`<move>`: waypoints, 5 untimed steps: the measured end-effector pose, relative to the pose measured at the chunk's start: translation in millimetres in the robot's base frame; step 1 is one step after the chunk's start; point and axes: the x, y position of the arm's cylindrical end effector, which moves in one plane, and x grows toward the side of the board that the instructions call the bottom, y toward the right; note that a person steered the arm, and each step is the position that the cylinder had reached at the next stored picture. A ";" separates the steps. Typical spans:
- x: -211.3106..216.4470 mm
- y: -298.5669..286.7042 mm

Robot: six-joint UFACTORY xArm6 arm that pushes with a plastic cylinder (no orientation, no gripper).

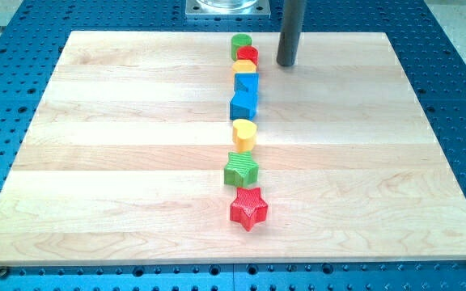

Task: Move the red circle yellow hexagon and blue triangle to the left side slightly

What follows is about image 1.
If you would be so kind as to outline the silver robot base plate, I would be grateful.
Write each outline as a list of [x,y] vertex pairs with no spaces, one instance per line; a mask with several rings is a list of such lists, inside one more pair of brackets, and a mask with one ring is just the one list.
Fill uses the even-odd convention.
[[193,18],[271,15],[269,0],[186,0],[184,10]]

